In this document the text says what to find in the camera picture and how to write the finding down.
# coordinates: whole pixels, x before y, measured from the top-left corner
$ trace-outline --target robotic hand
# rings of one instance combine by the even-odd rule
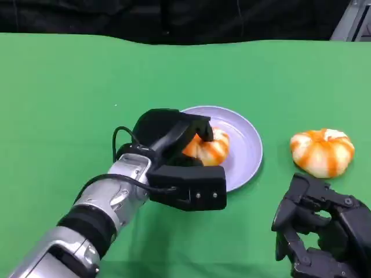
[[[316,214],[327,211],[330,218]],[[286,256],[294,278],[371,277],[371,211],[330,185],[295,174],[272,225],[277,232],[276,260]],[[317,233],[318,246],[305,249],[297,233]]]
[[[153,109],[141,116],[133,132],[118,127],[108,174],[86,183],[72,209],[10,277],[96,277],[100,260],[148,198],[185,211],[225,208],[224,169],[200,167],[200,160],[181,153],[196,133],[213,140],[209,121],[178,110]],[[120,130],[128,131],[132,142],[116,152]]]

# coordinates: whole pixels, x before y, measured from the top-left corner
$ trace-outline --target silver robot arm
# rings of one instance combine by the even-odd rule
[[[125,153],[109,170],[147,184],[149,158]],[[112,179],[90,184],[71,211],[49,231],[12,272],[10,278],[95,277],[99,263],[148,192]]]
[[[209,121],[174,109],[152,109],[140,117],[134,131],[117,127],[108,174],[85,184],[71,210],[9,277],[96,277],[110,245],[148,199],[184,211],[224,209],[224,169],[200,167],[200,160],[181,154],[196,134],[213,140]],[[127,131],[132,143],[116,151],[119,130]]]

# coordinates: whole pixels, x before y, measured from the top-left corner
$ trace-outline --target black cable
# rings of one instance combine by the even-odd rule
[[[97,175],[96,177],[93,177],[92,179],[90,179],[83,187],[82,189],[80,190],[80,193],[77,195],[76,199],[75,199],[75,202],[77,202],[78,199],[81,198],[81,195],[82,193],[84,192],[84,190],[91,184],[93,184],[94,182],[97,182],[97,181],[101,181],[101,180],[118,180],[118,181],[125,181],[125,182],[129,182],[137,187],[140,187],[144,190],[147,190],[151,193],[160,193],[160,194],[171,194],[171,193],[174,193],[178,190],[177,187],[171,187],[171,188],[154,188],[154,187],[151,187],[151,186],[148,186],[146,184],[142,184],[140,181],[137,181],[133,178],[130,178],[128,176],[125,176],[125,175],[119,175],[119,174],[102,174],[102,175]]]
[[[128,129],[126,126],[119,126],[115,129],[113,135],[112,135],[112,155],[113,155],[113,162],[115,163],[116,162],[116,137],[117,137],[117,133],[120,131],[120,130],[124,130],[126,131],[127,133],[130,134],[130,136],[132,137],[132,139],[137,143],[139,144],[139,140],[135,137],[135,135],[133,134],[133,132]]]

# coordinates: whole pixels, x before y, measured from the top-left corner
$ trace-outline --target green tablecloth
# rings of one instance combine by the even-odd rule
[[[146,203],[109,250],[100,276],[289,277],[289,262],[275,262],[270,228],[297,171],[289,150],[294,133],[348,133],[355,161],[332,185],[371,205],[369,53],[361,43],[177,47],[0,35],[0,276],[69,210],[89,178],[106,173],[116,126],[133,127],[150,108],[219,105],[260,133],[259,176],[230,194],[223,211]]]

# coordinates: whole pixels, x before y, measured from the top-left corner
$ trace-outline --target light purple plate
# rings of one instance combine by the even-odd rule
[[[236,112],[217,106],[191,107],[182,112],[209,116],[212,127],[219,127],[229,135],[230,153],[221,164],[227,178],[227,192],[243,186],[256,174],[263,158],[263,144],[248,120]]]

